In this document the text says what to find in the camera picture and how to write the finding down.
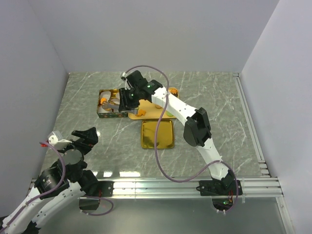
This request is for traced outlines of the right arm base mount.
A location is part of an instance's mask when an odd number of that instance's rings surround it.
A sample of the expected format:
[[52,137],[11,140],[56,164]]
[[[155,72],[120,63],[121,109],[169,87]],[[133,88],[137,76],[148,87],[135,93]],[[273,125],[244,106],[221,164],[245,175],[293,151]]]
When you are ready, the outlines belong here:
[[228,188],[223,188],[216,180],[200,180],[196,190],[201,196],[211,196],[213,207],[217,212],[223,212],[223,214],[231,210],[236,199],[243,195],[239,180],[231,182]]

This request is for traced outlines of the gold tin lid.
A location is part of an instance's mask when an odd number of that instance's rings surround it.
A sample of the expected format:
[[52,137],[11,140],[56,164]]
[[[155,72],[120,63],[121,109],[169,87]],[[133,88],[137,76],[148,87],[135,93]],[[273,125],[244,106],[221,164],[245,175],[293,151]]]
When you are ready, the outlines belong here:
[[[158,120],[147,119],[141,125],[141,147],[153,149]],[[174,127],[170,119],[162,119],[158,128],[156,145],[158,149],[171,149],[175,145]]]

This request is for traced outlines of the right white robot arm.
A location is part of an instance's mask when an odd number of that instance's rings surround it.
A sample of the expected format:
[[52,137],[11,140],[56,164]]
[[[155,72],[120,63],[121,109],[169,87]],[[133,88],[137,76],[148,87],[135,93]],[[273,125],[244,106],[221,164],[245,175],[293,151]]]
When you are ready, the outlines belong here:
[[214,145],[208,114],[204,108],[195,108],[169,92],[156,80],[147,81],[141,72],[122,74],[125,86],[119,90],[118,110],[132,111],[139,106],[140,100],[147,100],[169,111],[184,127],[184,140],[198,150],[209,168],[217,193],[225,195],[232,185],[238,186],[233,170],[223,160]]

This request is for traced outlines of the metal tongs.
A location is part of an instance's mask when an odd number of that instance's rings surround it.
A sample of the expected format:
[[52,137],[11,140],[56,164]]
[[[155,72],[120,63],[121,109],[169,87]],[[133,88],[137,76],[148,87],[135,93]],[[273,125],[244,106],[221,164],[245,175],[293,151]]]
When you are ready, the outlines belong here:
[[127,113],[131,113],[131,114],[134,114],[134,115],[137,115],[138,114],[138,109],[122,109],[119,104],[114,104],[114,103],[110,103],[110,102],[107,102],[107,101],[104,101],[102,104],[101,104],[101,107],[103,109],[112,109],[112,110],[116,110],[117,112],[121,113],[121,112],[127,112]]

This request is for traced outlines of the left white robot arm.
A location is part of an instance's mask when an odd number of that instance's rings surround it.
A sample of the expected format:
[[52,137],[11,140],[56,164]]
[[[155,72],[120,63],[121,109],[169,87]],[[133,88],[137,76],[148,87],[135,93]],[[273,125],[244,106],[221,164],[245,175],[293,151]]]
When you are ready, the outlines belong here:
[[53,131],[42,146],[52,149],[58,160],[42,171],[24,201],[1,223],[2,234],[38,233],[44,222],[76,198],[92,196],[98,191],[98,180],[87,170],[84,157],[98,143],[95,127],[74,130],[76,140],[64,139]]

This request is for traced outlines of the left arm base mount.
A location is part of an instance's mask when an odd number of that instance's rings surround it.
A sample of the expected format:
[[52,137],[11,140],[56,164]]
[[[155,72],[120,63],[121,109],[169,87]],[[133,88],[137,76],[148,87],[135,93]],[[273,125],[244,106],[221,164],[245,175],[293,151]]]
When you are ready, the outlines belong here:
[[[97,187],[95,189],[92,189],[92,191],[88,192],[87,195],[109,198],[113,195],[113,189],[114,182],[100,181],[97,184]],[[96,214],[107,212],[112,207],[112,204],[109,201],[85,197],[79,199],[78,205],[81,210]]]

